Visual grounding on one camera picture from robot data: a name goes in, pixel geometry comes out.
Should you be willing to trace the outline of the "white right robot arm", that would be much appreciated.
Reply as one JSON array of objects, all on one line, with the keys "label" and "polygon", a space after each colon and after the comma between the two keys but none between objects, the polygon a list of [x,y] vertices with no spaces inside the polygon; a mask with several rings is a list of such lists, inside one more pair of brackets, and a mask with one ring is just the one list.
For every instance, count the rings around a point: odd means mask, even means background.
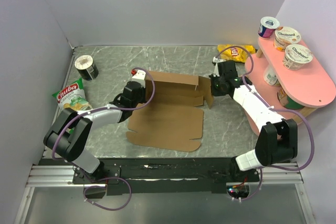
[{"label": "white right robot arm", "polygon": [[229,95],[245,110],[259,131],[255,148],[231,159],[230,177],[239,182],[255,168],[295,158],[298,154],[297,123],[272,111],[261,100],[253,83],[238,75],[234,61],[214,60],[213,65],[214,73],[209,76],[212,95]]}]

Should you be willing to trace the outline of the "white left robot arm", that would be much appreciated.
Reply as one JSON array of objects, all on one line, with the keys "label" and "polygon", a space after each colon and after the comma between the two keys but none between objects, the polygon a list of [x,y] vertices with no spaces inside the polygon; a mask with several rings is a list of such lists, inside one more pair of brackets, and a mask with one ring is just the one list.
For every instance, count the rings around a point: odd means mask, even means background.
[{"label": "white left robot arm", "polygon": [[104,171],[104,163],[85,149],[90,132],[128,119],[138,104],[146,102],[145,94],[145,85],[129,81],[123,92],[106,106],[83,112],[63,109],[43,143],[54,154],[82,169],[92,183],[98,183],[107,172]]}]

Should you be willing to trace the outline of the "brown cardboard box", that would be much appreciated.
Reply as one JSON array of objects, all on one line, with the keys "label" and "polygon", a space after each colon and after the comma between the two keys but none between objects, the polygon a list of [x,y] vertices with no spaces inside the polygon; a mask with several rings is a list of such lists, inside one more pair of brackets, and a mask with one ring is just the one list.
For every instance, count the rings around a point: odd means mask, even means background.
[{"label": "brown cardboard box", "polygon": [[174,151],[197,150],[203,136],[201,107],[211,107],[214,101],[210,78],[152,71],[145,85],[151,102],[128,119],[128,141]]}]

